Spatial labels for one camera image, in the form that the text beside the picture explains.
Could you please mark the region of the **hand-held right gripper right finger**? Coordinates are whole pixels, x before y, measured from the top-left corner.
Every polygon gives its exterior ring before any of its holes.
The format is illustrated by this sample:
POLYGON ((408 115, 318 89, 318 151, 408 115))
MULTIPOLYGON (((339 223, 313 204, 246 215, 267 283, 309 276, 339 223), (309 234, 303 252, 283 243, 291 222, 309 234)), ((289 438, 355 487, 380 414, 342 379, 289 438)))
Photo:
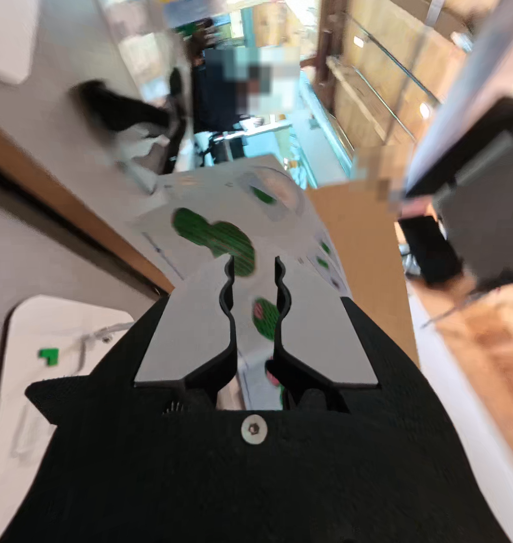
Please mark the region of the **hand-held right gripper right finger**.
POLYGON ((376 388, 376 373, 340 294, 311 267, 275 258, 273 374, 298 370, 324 387, 376 388))

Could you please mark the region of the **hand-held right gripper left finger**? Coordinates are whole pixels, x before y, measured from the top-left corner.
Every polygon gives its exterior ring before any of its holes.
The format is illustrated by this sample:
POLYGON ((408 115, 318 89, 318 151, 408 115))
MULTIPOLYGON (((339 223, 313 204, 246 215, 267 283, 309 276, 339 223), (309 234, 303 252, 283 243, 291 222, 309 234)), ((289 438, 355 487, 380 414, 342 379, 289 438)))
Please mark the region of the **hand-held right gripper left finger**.
POLYGON ((223 389, 237 373, 234 257, 202 265, 169 297, 135 385, 223 389))

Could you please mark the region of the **lego instruction booklet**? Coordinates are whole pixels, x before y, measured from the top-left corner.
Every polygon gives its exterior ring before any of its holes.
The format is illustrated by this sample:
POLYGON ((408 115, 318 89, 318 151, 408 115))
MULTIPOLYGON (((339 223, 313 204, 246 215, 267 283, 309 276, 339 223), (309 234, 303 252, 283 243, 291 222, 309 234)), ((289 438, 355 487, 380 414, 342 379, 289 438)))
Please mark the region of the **lego instruction booklet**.
POLYGON ((246 408, 281 408, 266 372, 279 317, 275 257, 287 254, 350 295, 335 246, 306 192, 273 156, 165 176, 133 229, 164 261, 176 286, 211 258, 234 257, 233 317, 246 408))

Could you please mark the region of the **wooden booklet stand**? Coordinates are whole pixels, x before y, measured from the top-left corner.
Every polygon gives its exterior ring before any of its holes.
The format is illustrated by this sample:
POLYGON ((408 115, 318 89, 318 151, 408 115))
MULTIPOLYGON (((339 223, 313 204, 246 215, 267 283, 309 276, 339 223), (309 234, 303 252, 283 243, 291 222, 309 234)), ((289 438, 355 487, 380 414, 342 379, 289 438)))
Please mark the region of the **wooden booklet stand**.
MULTIPOLYGON (((375 188, 350 182, 311 189, 307 195, 343 267, 349 297, 415 356, 400 251, 387 205, 375 188)), ((0 535, 35 477, 55 426, 24 396, 48 378, 86 376, 118 343, 134 318, 128 312, 44 293, 24 300, 8 320, 0 381, 0 535), (59 364, 44 366, 43 348, 58 348, 59 364)), ((219 406, 245 406, 239 376, 219 393, 219 406)))

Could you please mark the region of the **dark grey equipment box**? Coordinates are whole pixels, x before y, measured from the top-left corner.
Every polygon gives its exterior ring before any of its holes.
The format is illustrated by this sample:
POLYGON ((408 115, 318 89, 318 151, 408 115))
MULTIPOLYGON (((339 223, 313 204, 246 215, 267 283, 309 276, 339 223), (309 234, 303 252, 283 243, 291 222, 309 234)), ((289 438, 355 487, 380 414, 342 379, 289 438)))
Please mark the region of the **dark grey equipment box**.
POLYGON ((495 102, 415 183, 437 219, 399 219, 418 276, 441 286, 468 271, 476 289, 513 284, 513 98, 495 102))

